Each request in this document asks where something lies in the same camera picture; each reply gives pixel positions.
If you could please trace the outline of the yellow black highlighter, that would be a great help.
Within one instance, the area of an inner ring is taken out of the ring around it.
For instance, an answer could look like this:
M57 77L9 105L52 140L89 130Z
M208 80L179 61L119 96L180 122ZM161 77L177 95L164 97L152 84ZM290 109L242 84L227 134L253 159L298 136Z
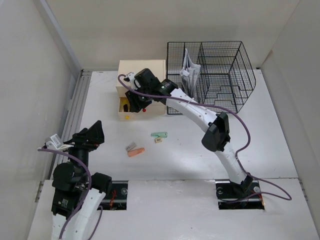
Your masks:
M130 103L126 97L121 97L119 101L119 112L129 112Z

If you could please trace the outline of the green transparent highlighter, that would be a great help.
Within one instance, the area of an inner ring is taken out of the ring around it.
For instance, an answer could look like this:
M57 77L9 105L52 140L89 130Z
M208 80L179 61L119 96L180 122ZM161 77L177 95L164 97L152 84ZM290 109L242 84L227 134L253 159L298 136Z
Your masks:
M168 133L165 131L161 131L161 132L152 132L150 134L151 137L153 138L167 138L168 137Z

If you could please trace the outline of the small tan eraser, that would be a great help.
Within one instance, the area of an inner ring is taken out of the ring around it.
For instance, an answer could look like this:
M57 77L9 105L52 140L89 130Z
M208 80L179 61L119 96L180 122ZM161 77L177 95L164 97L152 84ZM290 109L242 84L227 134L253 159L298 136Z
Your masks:
M154 139L155 143L161 143L162 142L162 138L161 137L157 137Z

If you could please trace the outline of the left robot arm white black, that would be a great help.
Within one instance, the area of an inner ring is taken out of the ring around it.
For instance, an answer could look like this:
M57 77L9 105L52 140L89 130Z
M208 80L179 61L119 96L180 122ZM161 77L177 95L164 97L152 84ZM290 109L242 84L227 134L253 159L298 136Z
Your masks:
M47 149L69 159L53 171L53 240L89 240L93 236L89 232L93 216L102 208L102 200L112 192L111 176L89 172L89 153L104 142L100 120L73 134L68 141L53 135L46 142Z

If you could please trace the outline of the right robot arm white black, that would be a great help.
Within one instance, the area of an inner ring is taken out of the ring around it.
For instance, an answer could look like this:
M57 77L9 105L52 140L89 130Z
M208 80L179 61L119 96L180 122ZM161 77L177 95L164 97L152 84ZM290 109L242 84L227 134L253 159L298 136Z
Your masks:
M138 73L123 75L120 83L130 85L125 93L129 101L129 110L138 113L152 102L159 102L180 112L204 132L202 145L215 153L224 166L229 181L232 182L232 193L243 197L250 191L249 175L241 168L237 156L230 143L230 125L226 110L216 113L197 103L186 95L177 84L169 79L159 81L150 69L144 68Z

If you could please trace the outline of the grey white eraser stick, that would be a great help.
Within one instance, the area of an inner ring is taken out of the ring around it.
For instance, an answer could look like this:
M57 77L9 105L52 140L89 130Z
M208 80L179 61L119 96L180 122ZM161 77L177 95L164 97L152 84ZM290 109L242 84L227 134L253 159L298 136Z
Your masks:
M125 147L125 150L126 150L127 152L129 152L129 151L133 150L133 149L136 148L136 147L137 147L136 143L135 143L135 142L132 142L132 143L130 143L129 145L127 145L127 146Z

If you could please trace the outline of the cream wooden drawer cabinet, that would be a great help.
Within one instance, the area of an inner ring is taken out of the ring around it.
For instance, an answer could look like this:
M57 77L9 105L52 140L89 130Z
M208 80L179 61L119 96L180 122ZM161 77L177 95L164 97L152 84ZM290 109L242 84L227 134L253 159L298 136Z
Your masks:
M166 61L165 60L120 60L118 66L118 76L120 80L116 81L116 89L120 97L126 97L126 92L131 91L129 82L124 81L125 75L135 73L135 84L140 85L136 92L143 94L159 94L161 82L166 77ZM153 105L164 105L160 101L155 101L152 98ZM135 112L136 120L143 120L158 116L156 114L140 115Z

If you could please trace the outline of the aluminium rail frame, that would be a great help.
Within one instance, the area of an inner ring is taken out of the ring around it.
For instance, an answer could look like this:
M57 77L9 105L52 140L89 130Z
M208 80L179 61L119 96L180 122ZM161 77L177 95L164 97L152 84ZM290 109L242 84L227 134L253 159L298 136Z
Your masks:
M62 131L59 133L59 136L64 141L69 140L75 132L80 130L81 120L89 91L89 85L91 82L91 75L91 71L84 69L82 69L78 74L75 87L72 92L72 97L66 104L66 118L64 121L62 121ZM57 156L55 153L53 154L49 172L45 176L44 180L39 183L38 191L35 197L36 203L38 203L40 200L40 195L42 193L45 180L50 180L57 164L62 163L63 160L66 159L66 157Z

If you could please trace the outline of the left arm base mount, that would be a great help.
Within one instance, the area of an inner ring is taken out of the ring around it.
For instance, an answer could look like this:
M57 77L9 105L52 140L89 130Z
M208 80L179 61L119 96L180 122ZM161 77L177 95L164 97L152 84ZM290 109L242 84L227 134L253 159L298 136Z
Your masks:
M99 203L106 211L125 211L127 209L128 181L112 181L109 195Z

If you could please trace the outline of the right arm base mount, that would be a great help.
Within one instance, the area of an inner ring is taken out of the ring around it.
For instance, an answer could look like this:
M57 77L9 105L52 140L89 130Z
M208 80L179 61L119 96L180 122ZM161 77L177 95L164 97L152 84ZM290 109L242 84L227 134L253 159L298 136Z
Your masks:
M254 180L250 185L241 187L229 180L217 180L216 197L219 210L264 210L264 201L261 194L249 197L260 192L260 184Z

